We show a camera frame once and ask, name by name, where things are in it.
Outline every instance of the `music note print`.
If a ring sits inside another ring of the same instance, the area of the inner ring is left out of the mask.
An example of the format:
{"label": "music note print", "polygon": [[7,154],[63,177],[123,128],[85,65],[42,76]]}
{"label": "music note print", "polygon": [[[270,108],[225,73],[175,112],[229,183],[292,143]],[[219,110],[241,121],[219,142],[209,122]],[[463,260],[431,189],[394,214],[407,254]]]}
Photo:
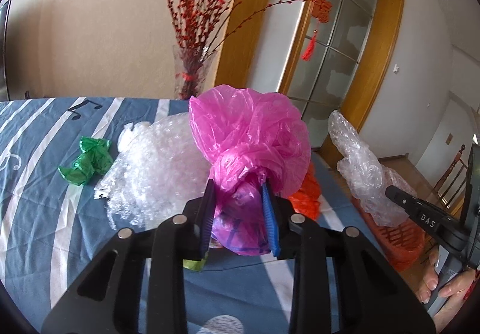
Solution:
{"label": "music note print", "polygon": [[95,107],[94,109],[97,111],[99,109],[102,109],[102,105],[98,104],[97,102],[94,102],[94,101],[91,101],[89,99],[86,99],[85,101],[81,102],[80,104],[78,105],[75,105],[75,106],[72,106],[71,108],[68,108],[67,110],[69,112],[72,112],[73,114],[75,114],[71,120],[72,121],[75,121],[75,120],[78,120],[80,119],[80,117],[82,116],[79,112],[76,112],[77,109],[80,109],[82,107],[84,107],[85,105],[88,105],[88,104],[94,104]]}

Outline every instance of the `green plastic bag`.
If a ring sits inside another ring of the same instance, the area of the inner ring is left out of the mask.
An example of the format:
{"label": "green plastic bag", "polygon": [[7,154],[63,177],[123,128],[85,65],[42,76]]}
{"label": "green plastic bag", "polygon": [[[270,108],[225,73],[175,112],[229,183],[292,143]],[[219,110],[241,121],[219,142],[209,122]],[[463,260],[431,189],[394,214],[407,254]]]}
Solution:
{"label": "green plastic bag", "polygon": [[205,254],[205,258],[201,261],[183,260],[183,267],[185,269],[190,269],[195,272],[201,272],[203,269],[203,266],[205,266],[205,263],[207,262],[207,258],[208,258],[208,252]]}
{"label": "green plastic bag", "polygon": [[109,154],[111,141],[83,136],[80,140],[82,153],[71,168],[59,166],[61,176],[73,185],[85,185],[95,173],[105,175],[113,164]]}

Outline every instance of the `pink plastic bag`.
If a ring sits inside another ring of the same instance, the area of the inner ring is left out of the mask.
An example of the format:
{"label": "pink plastic bag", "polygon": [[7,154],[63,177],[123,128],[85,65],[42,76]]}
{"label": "pink plastic bag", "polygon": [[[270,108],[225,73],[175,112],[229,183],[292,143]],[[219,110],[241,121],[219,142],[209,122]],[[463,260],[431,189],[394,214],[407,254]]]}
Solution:
{"label": "pink plastic bag", "polygon": [[301,187],[311,154],[301,118],[279,93],[221,85],[190,99],[193,138],[217,186],[212,234],[228,249],[270,252],[259,190],[267,178],[282,197]]}

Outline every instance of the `orange plastic bag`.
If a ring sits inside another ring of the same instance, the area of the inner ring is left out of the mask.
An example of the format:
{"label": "orange plastic bag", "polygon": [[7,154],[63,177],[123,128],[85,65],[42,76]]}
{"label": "orange plastic bag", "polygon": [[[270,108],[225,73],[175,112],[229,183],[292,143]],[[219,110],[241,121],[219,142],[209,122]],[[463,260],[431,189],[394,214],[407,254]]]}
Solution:
{"label": "orange plastic bag", "polygon": [[307,174],[303,179],[300,190],[289,197],[295,212],[301,213],[312,220],[317,220],[320,214],[318,197],[322,193],[318,181],[315,179],[314,164],[310,162]]}

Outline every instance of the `fingernail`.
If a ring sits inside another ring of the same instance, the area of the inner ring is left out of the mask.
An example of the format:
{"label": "fingernail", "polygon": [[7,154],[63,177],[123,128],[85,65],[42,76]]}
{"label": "fingernail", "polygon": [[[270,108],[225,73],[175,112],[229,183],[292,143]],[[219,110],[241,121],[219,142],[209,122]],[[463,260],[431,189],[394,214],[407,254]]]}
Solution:
{"label": "fingernail", "polygon": [[420,299],[421,299],[421,302],[422,302],[423,304],[427,304],[428,301],[430,300],[430,297],[428,296],[427,293],[421,292],[421,293],[420,293]]}
{"label": "fingernail", "polygon": [[437,281],[430,280],[428,281],[427,286],[431,291],[433,291],[437,287]]}
{"label": "fingernail", "polygon": [[452,292],[452,289],[449,287],[449,286],[446,286],[445,288],[442,288],[439,292],[438,292],[438,296],[440,297],[447,297],[450,295],[450,293]]}

